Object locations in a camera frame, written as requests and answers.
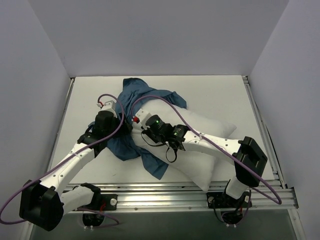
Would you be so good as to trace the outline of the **blue cartoon print pillowcase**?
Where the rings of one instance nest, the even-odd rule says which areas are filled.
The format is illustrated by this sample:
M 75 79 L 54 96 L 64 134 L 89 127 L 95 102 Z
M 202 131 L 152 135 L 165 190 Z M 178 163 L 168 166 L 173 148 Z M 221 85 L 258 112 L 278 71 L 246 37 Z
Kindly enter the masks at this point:
M 187 108 L 187 102 L 185 99 L 175 91 L 152 88 L 140 78 L 125 78 L 122 82 L 122 92 L 117 97 L 122 104 L 122 106 L 120 106 L 118 103 L 116 104 L 115 111 L 117 115 L 121 117 L 122 110 L 124 110 L 124 115 L 131 124 L 131 110 L 136 113 L 142 107 L 142 105 L 148 101 L 148 99 L 145 98 L 139 101 L 136 105 L 133 105 L 133 103 L 143 96 L 150 95 L 161 97 L 177 107 L 183 109 Z M 167 163 L 154 156 L 148 150 L 137 146 L 131 135 L 110 139 L 107 143 L 107 147 L 117 158 L 122 161 L 132 160 L 140 157 L 145 170 L 158 180 L 164 176 L 169 166 Z

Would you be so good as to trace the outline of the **white pillow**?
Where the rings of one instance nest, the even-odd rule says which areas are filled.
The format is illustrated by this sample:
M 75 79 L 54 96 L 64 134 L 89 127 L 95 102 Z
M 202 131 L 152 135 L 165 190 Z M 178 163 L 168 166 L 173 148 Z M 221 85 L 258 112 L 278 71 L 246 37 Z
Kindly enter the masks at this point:
M 181 114 L 184 120 L 191 125 L 191 127 L 196 130 L 204 131 L 206 134 L 221 138 L 228 138 L 237 129 L 236 125 L 227 121 L 209 119 L 178 106 L 175 106 L 175 109 Z M 174 110 L 160 99 L 150 99 L 146 103 L 142 103 L 141 101 L 138 102 L 134 106 L 133 113 L 136 114 L 139 111 L 157 114 L 166 123 L 170 123 L 172 125 L 183 123 Z M 215 163 L 218 160 L 217 157 L 196 151 L 180 150 L 177 154 L 177 160 L 174 163 L 170 163 L 166 159 L 167 147 L 152 147 L 147 145 L 140 136 L 138 125 L 134 124 L 133 127 L 134 130 L 132 132 L 132 138 L 136 146 L 142 150 L 146 150 L 146 153 L 149 154 L 150 157 L 160 160 L 160 163 L 164 163 L 166 167 L 171 165 L 185 174 L 203 191 L 207 191 L 209 189 L 214 173 Z

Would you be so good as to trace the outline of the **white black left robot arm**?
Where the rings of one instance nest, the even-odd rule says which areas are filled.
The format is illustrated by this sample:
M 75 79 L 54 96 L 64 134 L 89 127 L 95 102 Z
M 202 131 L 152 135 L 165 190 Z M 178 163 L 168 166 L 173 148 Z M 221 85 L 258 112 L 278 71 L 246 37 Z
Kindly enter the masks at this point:
M 68 192 L 65 192 L 65 188 L 85 165 L 107 147 L 109 140 L 123 137 L 131 130 L 124 114 L 116 115 L 111 110 L 99 111 L 94 123 L 79 137 L 58 165 L 39 180 L 25 183 L 19 216 L 51 231 L 71 211 L 85 208 L 98 213 L 104 210 L 110 200 L 102 196 L 99 187 L 85 182 Z

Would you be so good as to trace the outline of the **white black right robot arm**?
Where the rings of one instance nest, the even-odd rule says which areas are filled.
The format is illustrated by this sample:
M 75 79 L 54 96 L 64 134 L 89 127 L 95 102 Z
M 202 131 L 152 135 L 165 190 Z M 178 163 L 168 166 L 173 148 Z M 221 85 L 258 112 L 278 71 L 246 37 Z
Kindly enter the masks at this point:
M 248 188 L 258 187 L 268 158 L 251 137 L 243 140 L 221 138 L 193 131 L 187 125 L 165 123 L 158 115 L 148 114 L 140 118 L 142 134 L 156 146 L 173 150 L 174 161 L 179 151 L 207 154 L 234 165 L 235 176 L 229 180 L 222 193 L 223 203 L 234 206 Z

